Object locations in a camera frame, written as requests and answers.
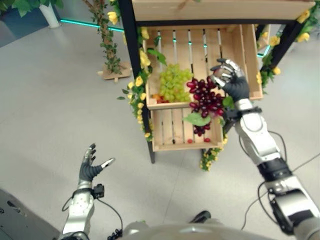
wooden base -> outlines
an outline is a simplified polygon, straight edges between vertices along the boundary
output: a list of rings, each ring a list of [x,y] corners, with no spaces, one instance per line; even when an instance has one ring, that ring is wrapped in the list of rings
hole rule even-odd
[[[114,82],[117,83],[119,78],[129,77],[132,72],[131,64],[129,62],[120,62],[120,66],[121,74],[108,71],[105,64],[102,66],[102,71],[98,71],[97,74],[104,80],[114,80]]]

artificial plant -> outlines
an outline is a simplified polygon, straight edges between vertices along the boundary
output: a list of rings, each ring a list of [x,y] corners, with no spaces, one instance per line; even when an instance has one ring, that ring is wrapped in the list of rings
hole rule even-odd
[[[39,8],[40,5],[49,6],[56,5],[59,8],[64,7],[62,0],[1,0],[0,10],[6,11],[10,6],[14,9],[17,8],[21,17],[31,12],[32,9]]]

black cable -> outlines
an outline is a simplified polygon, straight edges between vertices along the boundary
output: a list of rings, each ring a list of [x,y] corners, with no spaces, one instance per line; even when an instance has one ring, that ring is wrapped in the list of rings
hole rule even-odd
[[[242,151],[245,153],[245,155],[247,155],[247,156],[250,158],[249,154],[246,152],[246,150],[245,150],[244,146],[242,145],[240,135],[239,135],[239,144],[240,144],[240,147],[242,148]]]
[[[124,229],[124,225],[123,225],[123,222],[122,222],[122,218],[120,216],[120,214],[117,212],[117,210],[115,210],[111,205],[109,205],[108,203],[100,200],[99,198],[97,198],[97,200],[100,202],[100,203],[103,203],[104,205],[107,205],[109,208],[111,208],[119,217],[120,221],[121,221],[121,231],[123,231]]]
[[[302,168],[303,166],[305,166],[306,164],[310,163],[312,160],[316,159],[317,157],[320,156],[320,152],[318,154],[316,154],[315,156],[313,156],[312,158],[310,158],[309,160],[305,161],[304,163],[300,164],[299,166],[297,166],[292,172],[297,171],[299,168]],[[259,188],[261,188],[261,186],[264,184],[264,182],[262,182],[259,187],[258,187],[258,193],[259,193]],[[260,198],[262,198],[264,195],[266,195],[268,192],[266,191],[263,195],[260,196]],[[245,214],[244,214],[244,221],[243,221],[243,225],[241,227],[241,230],[243,230],[247,224],[247,215],[248,212],[250,210],[250,208],[257,202],[259,201],[259,197],[257,199],[255,199],[246,209]]]
[[[320,156],[320,152],[316,155],[314,155],[312,158],[310,158],[308,161],[305,161],[304,163],[300,164],[299,166],[297,166],[295,169],[292,170],[292,172],[297,171],[299,168],[303,167],[304,165],[310,163],[312,160],[316,159],[317,157]]]
[[[284,161],[287,162],[288,161],[288,157],[287,157],[288,155],[287,155],[287,147],[286,147],[284,138],[281,136],[280,133],[277,133],[275,131],[269,131],[268,130],[268,132],[277,135],[281,139],[282,145],[283,145],[283,150],[284,150]]]
[[[272,222],[274,222],[276,225],[279,225],[278,222],[277,222],[276,220],[274,220],[274,219],[272,218],[272,216],[267,212],[265,206],[263,205],[263,203],[262,203],[262,201],[261,201],[260,189],[261,189],[261,187],[262,187],[262,185],[263,185],[264,183],[265,183],[264,181],[263,181],[262,183],[260,183],[260,185],[259,185],[259,187],[258,187],[258,189],[257,189],[257,195],[258,195],[259,203],[260,203],[260,205],[261,205],[264,213],[270,218],[270,220],[271,220]]]
[[[71,199],[72,199],[72,196],[69,197],[68,200],[64,203],[64,205],[63,205],[63,207],[62,207],[62,209],[61,209],[62,212],[65,212],[65,211],[67,211],[67,210],[69,209],[69,206],[68,206],[67,208],[65,208],[65,206],[67,205],[67,203],[69,203],[69,201],[70,201]]]

wooden shelf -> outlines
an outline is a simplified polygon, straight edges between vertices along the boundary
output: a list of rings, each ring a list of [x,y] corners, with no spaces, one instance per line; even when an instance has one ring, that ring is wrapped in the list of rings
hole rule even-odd
[[[220,119],[215,117],[211,122],[211,129],[199,137],[193,133],[192,124],[183,121],[183,118],[189,113],[191,113],[189,107],[151,111],[154,152],[222,147],[223,135]],[[210,138],[211,142],[204,142],[204,138]]]
[[[314,5],[302,0],[132,0],[141,21],[266,19],[295,20]]]

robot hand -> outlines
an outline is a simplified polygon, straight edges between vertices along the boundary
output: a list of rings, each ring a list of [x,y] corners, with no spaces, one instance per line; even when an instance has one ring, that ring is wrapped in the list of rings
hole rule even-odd
[[[249,85],[243,70],[230,59],[218,58],[217,61],[222,64],[210,69],[213,71],[213,75],[210,76],[212,81],[229,94],[234,102],[248,99]],[[220,69],[226,70],[228,73],[222,73],[221,77],[215,76]]]

